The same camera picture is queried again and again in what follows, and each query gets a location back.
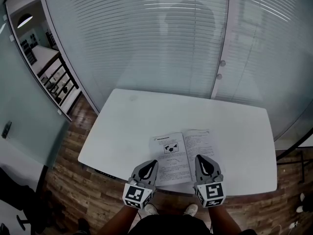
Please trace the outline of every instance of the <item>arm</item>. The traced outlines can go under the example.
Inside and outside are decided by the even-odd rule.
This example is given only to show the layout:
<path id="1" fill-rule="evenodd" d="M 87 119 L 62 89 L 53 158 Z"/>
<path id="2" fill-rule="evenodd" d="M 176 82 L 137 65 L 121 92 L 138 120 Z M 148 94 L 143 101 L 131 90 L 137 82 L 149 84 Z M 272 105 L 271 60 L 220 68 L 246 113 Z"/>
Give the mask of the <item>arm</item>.
<path id="1" fill-rule="evenodd" d="M 136 208 L 124 206 L 98 231 L 97 235 L 126 235 L 137 212 L 138 209 Z"/>
<path id="2" fill-rule="evenodd" d="M 238 235 L 241 229 L 226 211 L 224 206 L 209 208 L 213 232 L 217 235 Z"/>

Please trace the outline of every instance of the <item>chair leg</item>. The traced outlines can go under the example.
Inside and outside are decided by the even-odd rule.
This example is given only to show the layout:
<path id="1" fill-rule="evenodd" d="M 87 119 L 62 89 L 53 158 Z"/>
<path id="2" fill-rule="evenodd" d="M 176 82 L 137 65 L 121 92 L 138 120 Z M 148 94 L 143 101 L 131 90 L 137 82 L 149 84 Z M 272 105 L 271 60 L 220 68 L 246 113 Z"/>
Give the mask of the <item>chair leg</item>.
<path id="1" fill-rule="evenodd" d="M 300 151 L 300 156 L 301 156 L 301 171 L 302 171 L 302 180 L 299 182 L 300 184 L 303 184 L 305 181 L 304 178 L 304 161 L 303 161 L 303 152 Z"/>

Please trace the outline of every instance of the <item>door handle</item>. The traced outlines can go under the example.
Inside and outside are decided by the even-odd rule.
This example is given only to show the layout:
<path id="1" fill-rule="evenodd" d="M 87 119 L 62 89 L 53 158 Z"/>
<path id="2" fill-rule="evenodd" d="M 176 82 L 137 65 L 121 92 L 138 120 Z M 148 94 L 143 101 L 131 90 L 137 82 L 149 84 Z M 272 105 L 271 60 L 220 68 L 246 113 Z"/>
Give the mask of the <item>door handle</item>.
<path id="1" fill-rule="evenodd" d="M 6 137 L 8 136 L 8 133 L 9 133 L 9 131 L 10 131 L 10 129 L 11 129 L 11 125 L 12 125 L 12 122 L 11 122 L 11 121 L 8 121 L 8 122 L 6 123 L 6 125 L 5 125 L 5 127 L 4 127 L 4 129 L 3 129 L 3 131 L 2 131 L 2 134 L 1 134 L 1 136 L 2 136 L 4 139 L 6 139 Z"/>

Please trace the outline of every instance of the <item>ceiling light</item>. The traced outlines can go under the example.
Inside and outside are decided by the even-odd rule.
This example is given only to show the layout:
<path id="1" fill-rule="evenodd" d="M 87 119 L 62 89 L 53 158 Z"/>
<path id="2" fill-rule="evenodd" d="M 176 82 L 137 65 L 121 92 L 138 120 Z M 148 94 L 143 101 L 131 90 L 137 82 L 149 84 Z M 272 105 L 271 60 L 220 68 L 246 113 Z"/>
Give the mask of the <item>ceiling light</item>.
<path id="1" fill-rule="evenodd" d="M 21 16 L 18 22 L 18 28 L 22 27 L 25 23 L 27 23 L 29 20 L 33 18 L 32 15 L 30 14 L 24 14 Z"/>

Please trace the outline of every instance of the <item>diagram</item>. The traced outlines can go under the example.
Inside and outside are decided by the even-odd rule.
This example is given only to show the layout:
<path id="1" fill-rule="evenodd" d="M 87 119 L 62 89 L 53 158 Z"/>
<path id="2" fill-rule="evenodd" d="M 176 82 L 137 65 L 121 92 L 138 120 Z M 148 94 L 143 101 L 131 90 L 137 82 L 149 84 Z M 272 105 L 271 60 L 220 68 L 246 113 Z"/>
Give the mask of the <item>diagram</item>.
<path id="1" fill-rule="evenodd" d="M 179 151 L 177 142 L 164 145 L 164 153 L 165 154 L 176 152 L 176 151 Z"/>

